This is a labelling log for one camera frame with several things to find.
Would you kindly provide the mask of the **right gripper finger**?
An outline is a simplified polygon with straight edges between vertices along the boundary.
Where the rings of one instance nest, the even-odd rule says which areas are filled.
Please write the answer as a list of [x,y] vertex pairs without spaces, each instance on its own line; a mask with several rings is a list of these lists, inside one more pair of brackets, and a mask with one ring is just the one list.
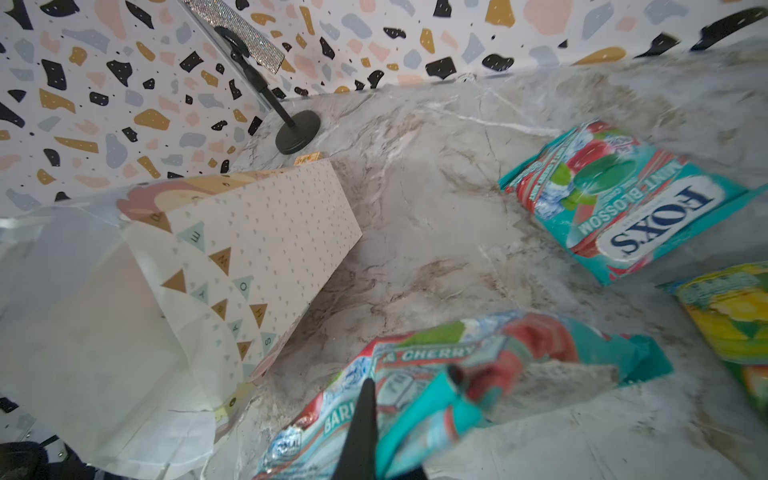
[[375,382],[361,388],[346,440],[332,480],[374,480],[378,441]]

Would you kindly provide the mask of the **teal cherry candy bag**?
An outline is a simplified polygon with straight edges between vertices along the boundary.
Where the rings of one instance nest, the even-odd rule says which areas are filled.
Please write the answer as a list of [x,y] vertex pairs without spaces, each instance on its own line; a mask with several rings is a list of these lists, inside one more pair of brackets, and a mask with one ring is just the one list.
[[363,382],[375,382],[376,478],[420,478],[475,430],[670,374],[646,335],[512,310],[371,341],[270,442],[260,479],[331,479]]

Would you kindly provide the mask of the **white patterned paper bag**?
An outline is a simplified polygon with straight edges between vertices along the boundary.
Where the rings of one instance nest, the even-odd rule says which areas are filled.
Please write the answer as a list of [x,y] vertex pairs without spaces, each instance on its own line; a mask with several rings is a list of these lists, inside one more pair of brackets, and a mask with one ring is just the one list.
[[83,461],[202,467],[361,230],[333,165],[158,181],[1,222],[1,391]]

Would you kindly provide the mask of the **teal mint candy bag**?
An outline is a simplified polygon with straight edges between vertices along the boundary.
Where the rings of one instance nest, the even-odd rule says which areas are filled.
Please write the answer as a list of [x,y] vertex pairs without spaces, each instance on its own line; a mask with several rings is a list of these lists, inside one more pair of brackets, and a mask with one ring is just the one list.
[[600,120],[499,181],[602,285],[630,275],[766,192],[709,173]]

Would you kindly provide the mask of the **yellow green candy bag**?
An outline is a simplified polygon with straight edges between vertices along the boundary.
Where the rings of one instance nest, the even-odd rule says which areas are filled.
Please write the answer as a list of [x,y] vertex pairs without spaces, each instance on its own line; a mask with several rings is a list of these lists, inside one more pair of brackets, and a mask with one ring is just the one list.
[[658,286],[686,310],[767,420],[767,263],[731,266]]

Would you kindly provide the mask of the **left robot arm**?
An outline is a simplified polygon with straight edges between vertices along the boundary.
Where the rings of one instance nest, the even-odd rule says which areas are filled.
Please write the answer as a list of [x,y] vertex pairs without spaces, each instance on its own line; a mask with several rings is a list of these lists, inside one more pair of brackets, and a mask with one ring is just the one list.
[[46,444],[35,442],[10,442],[1,444],[1,478],[18,480],[35,479],[120,479],[83,462],[67,445],[63,457],[49,459]]

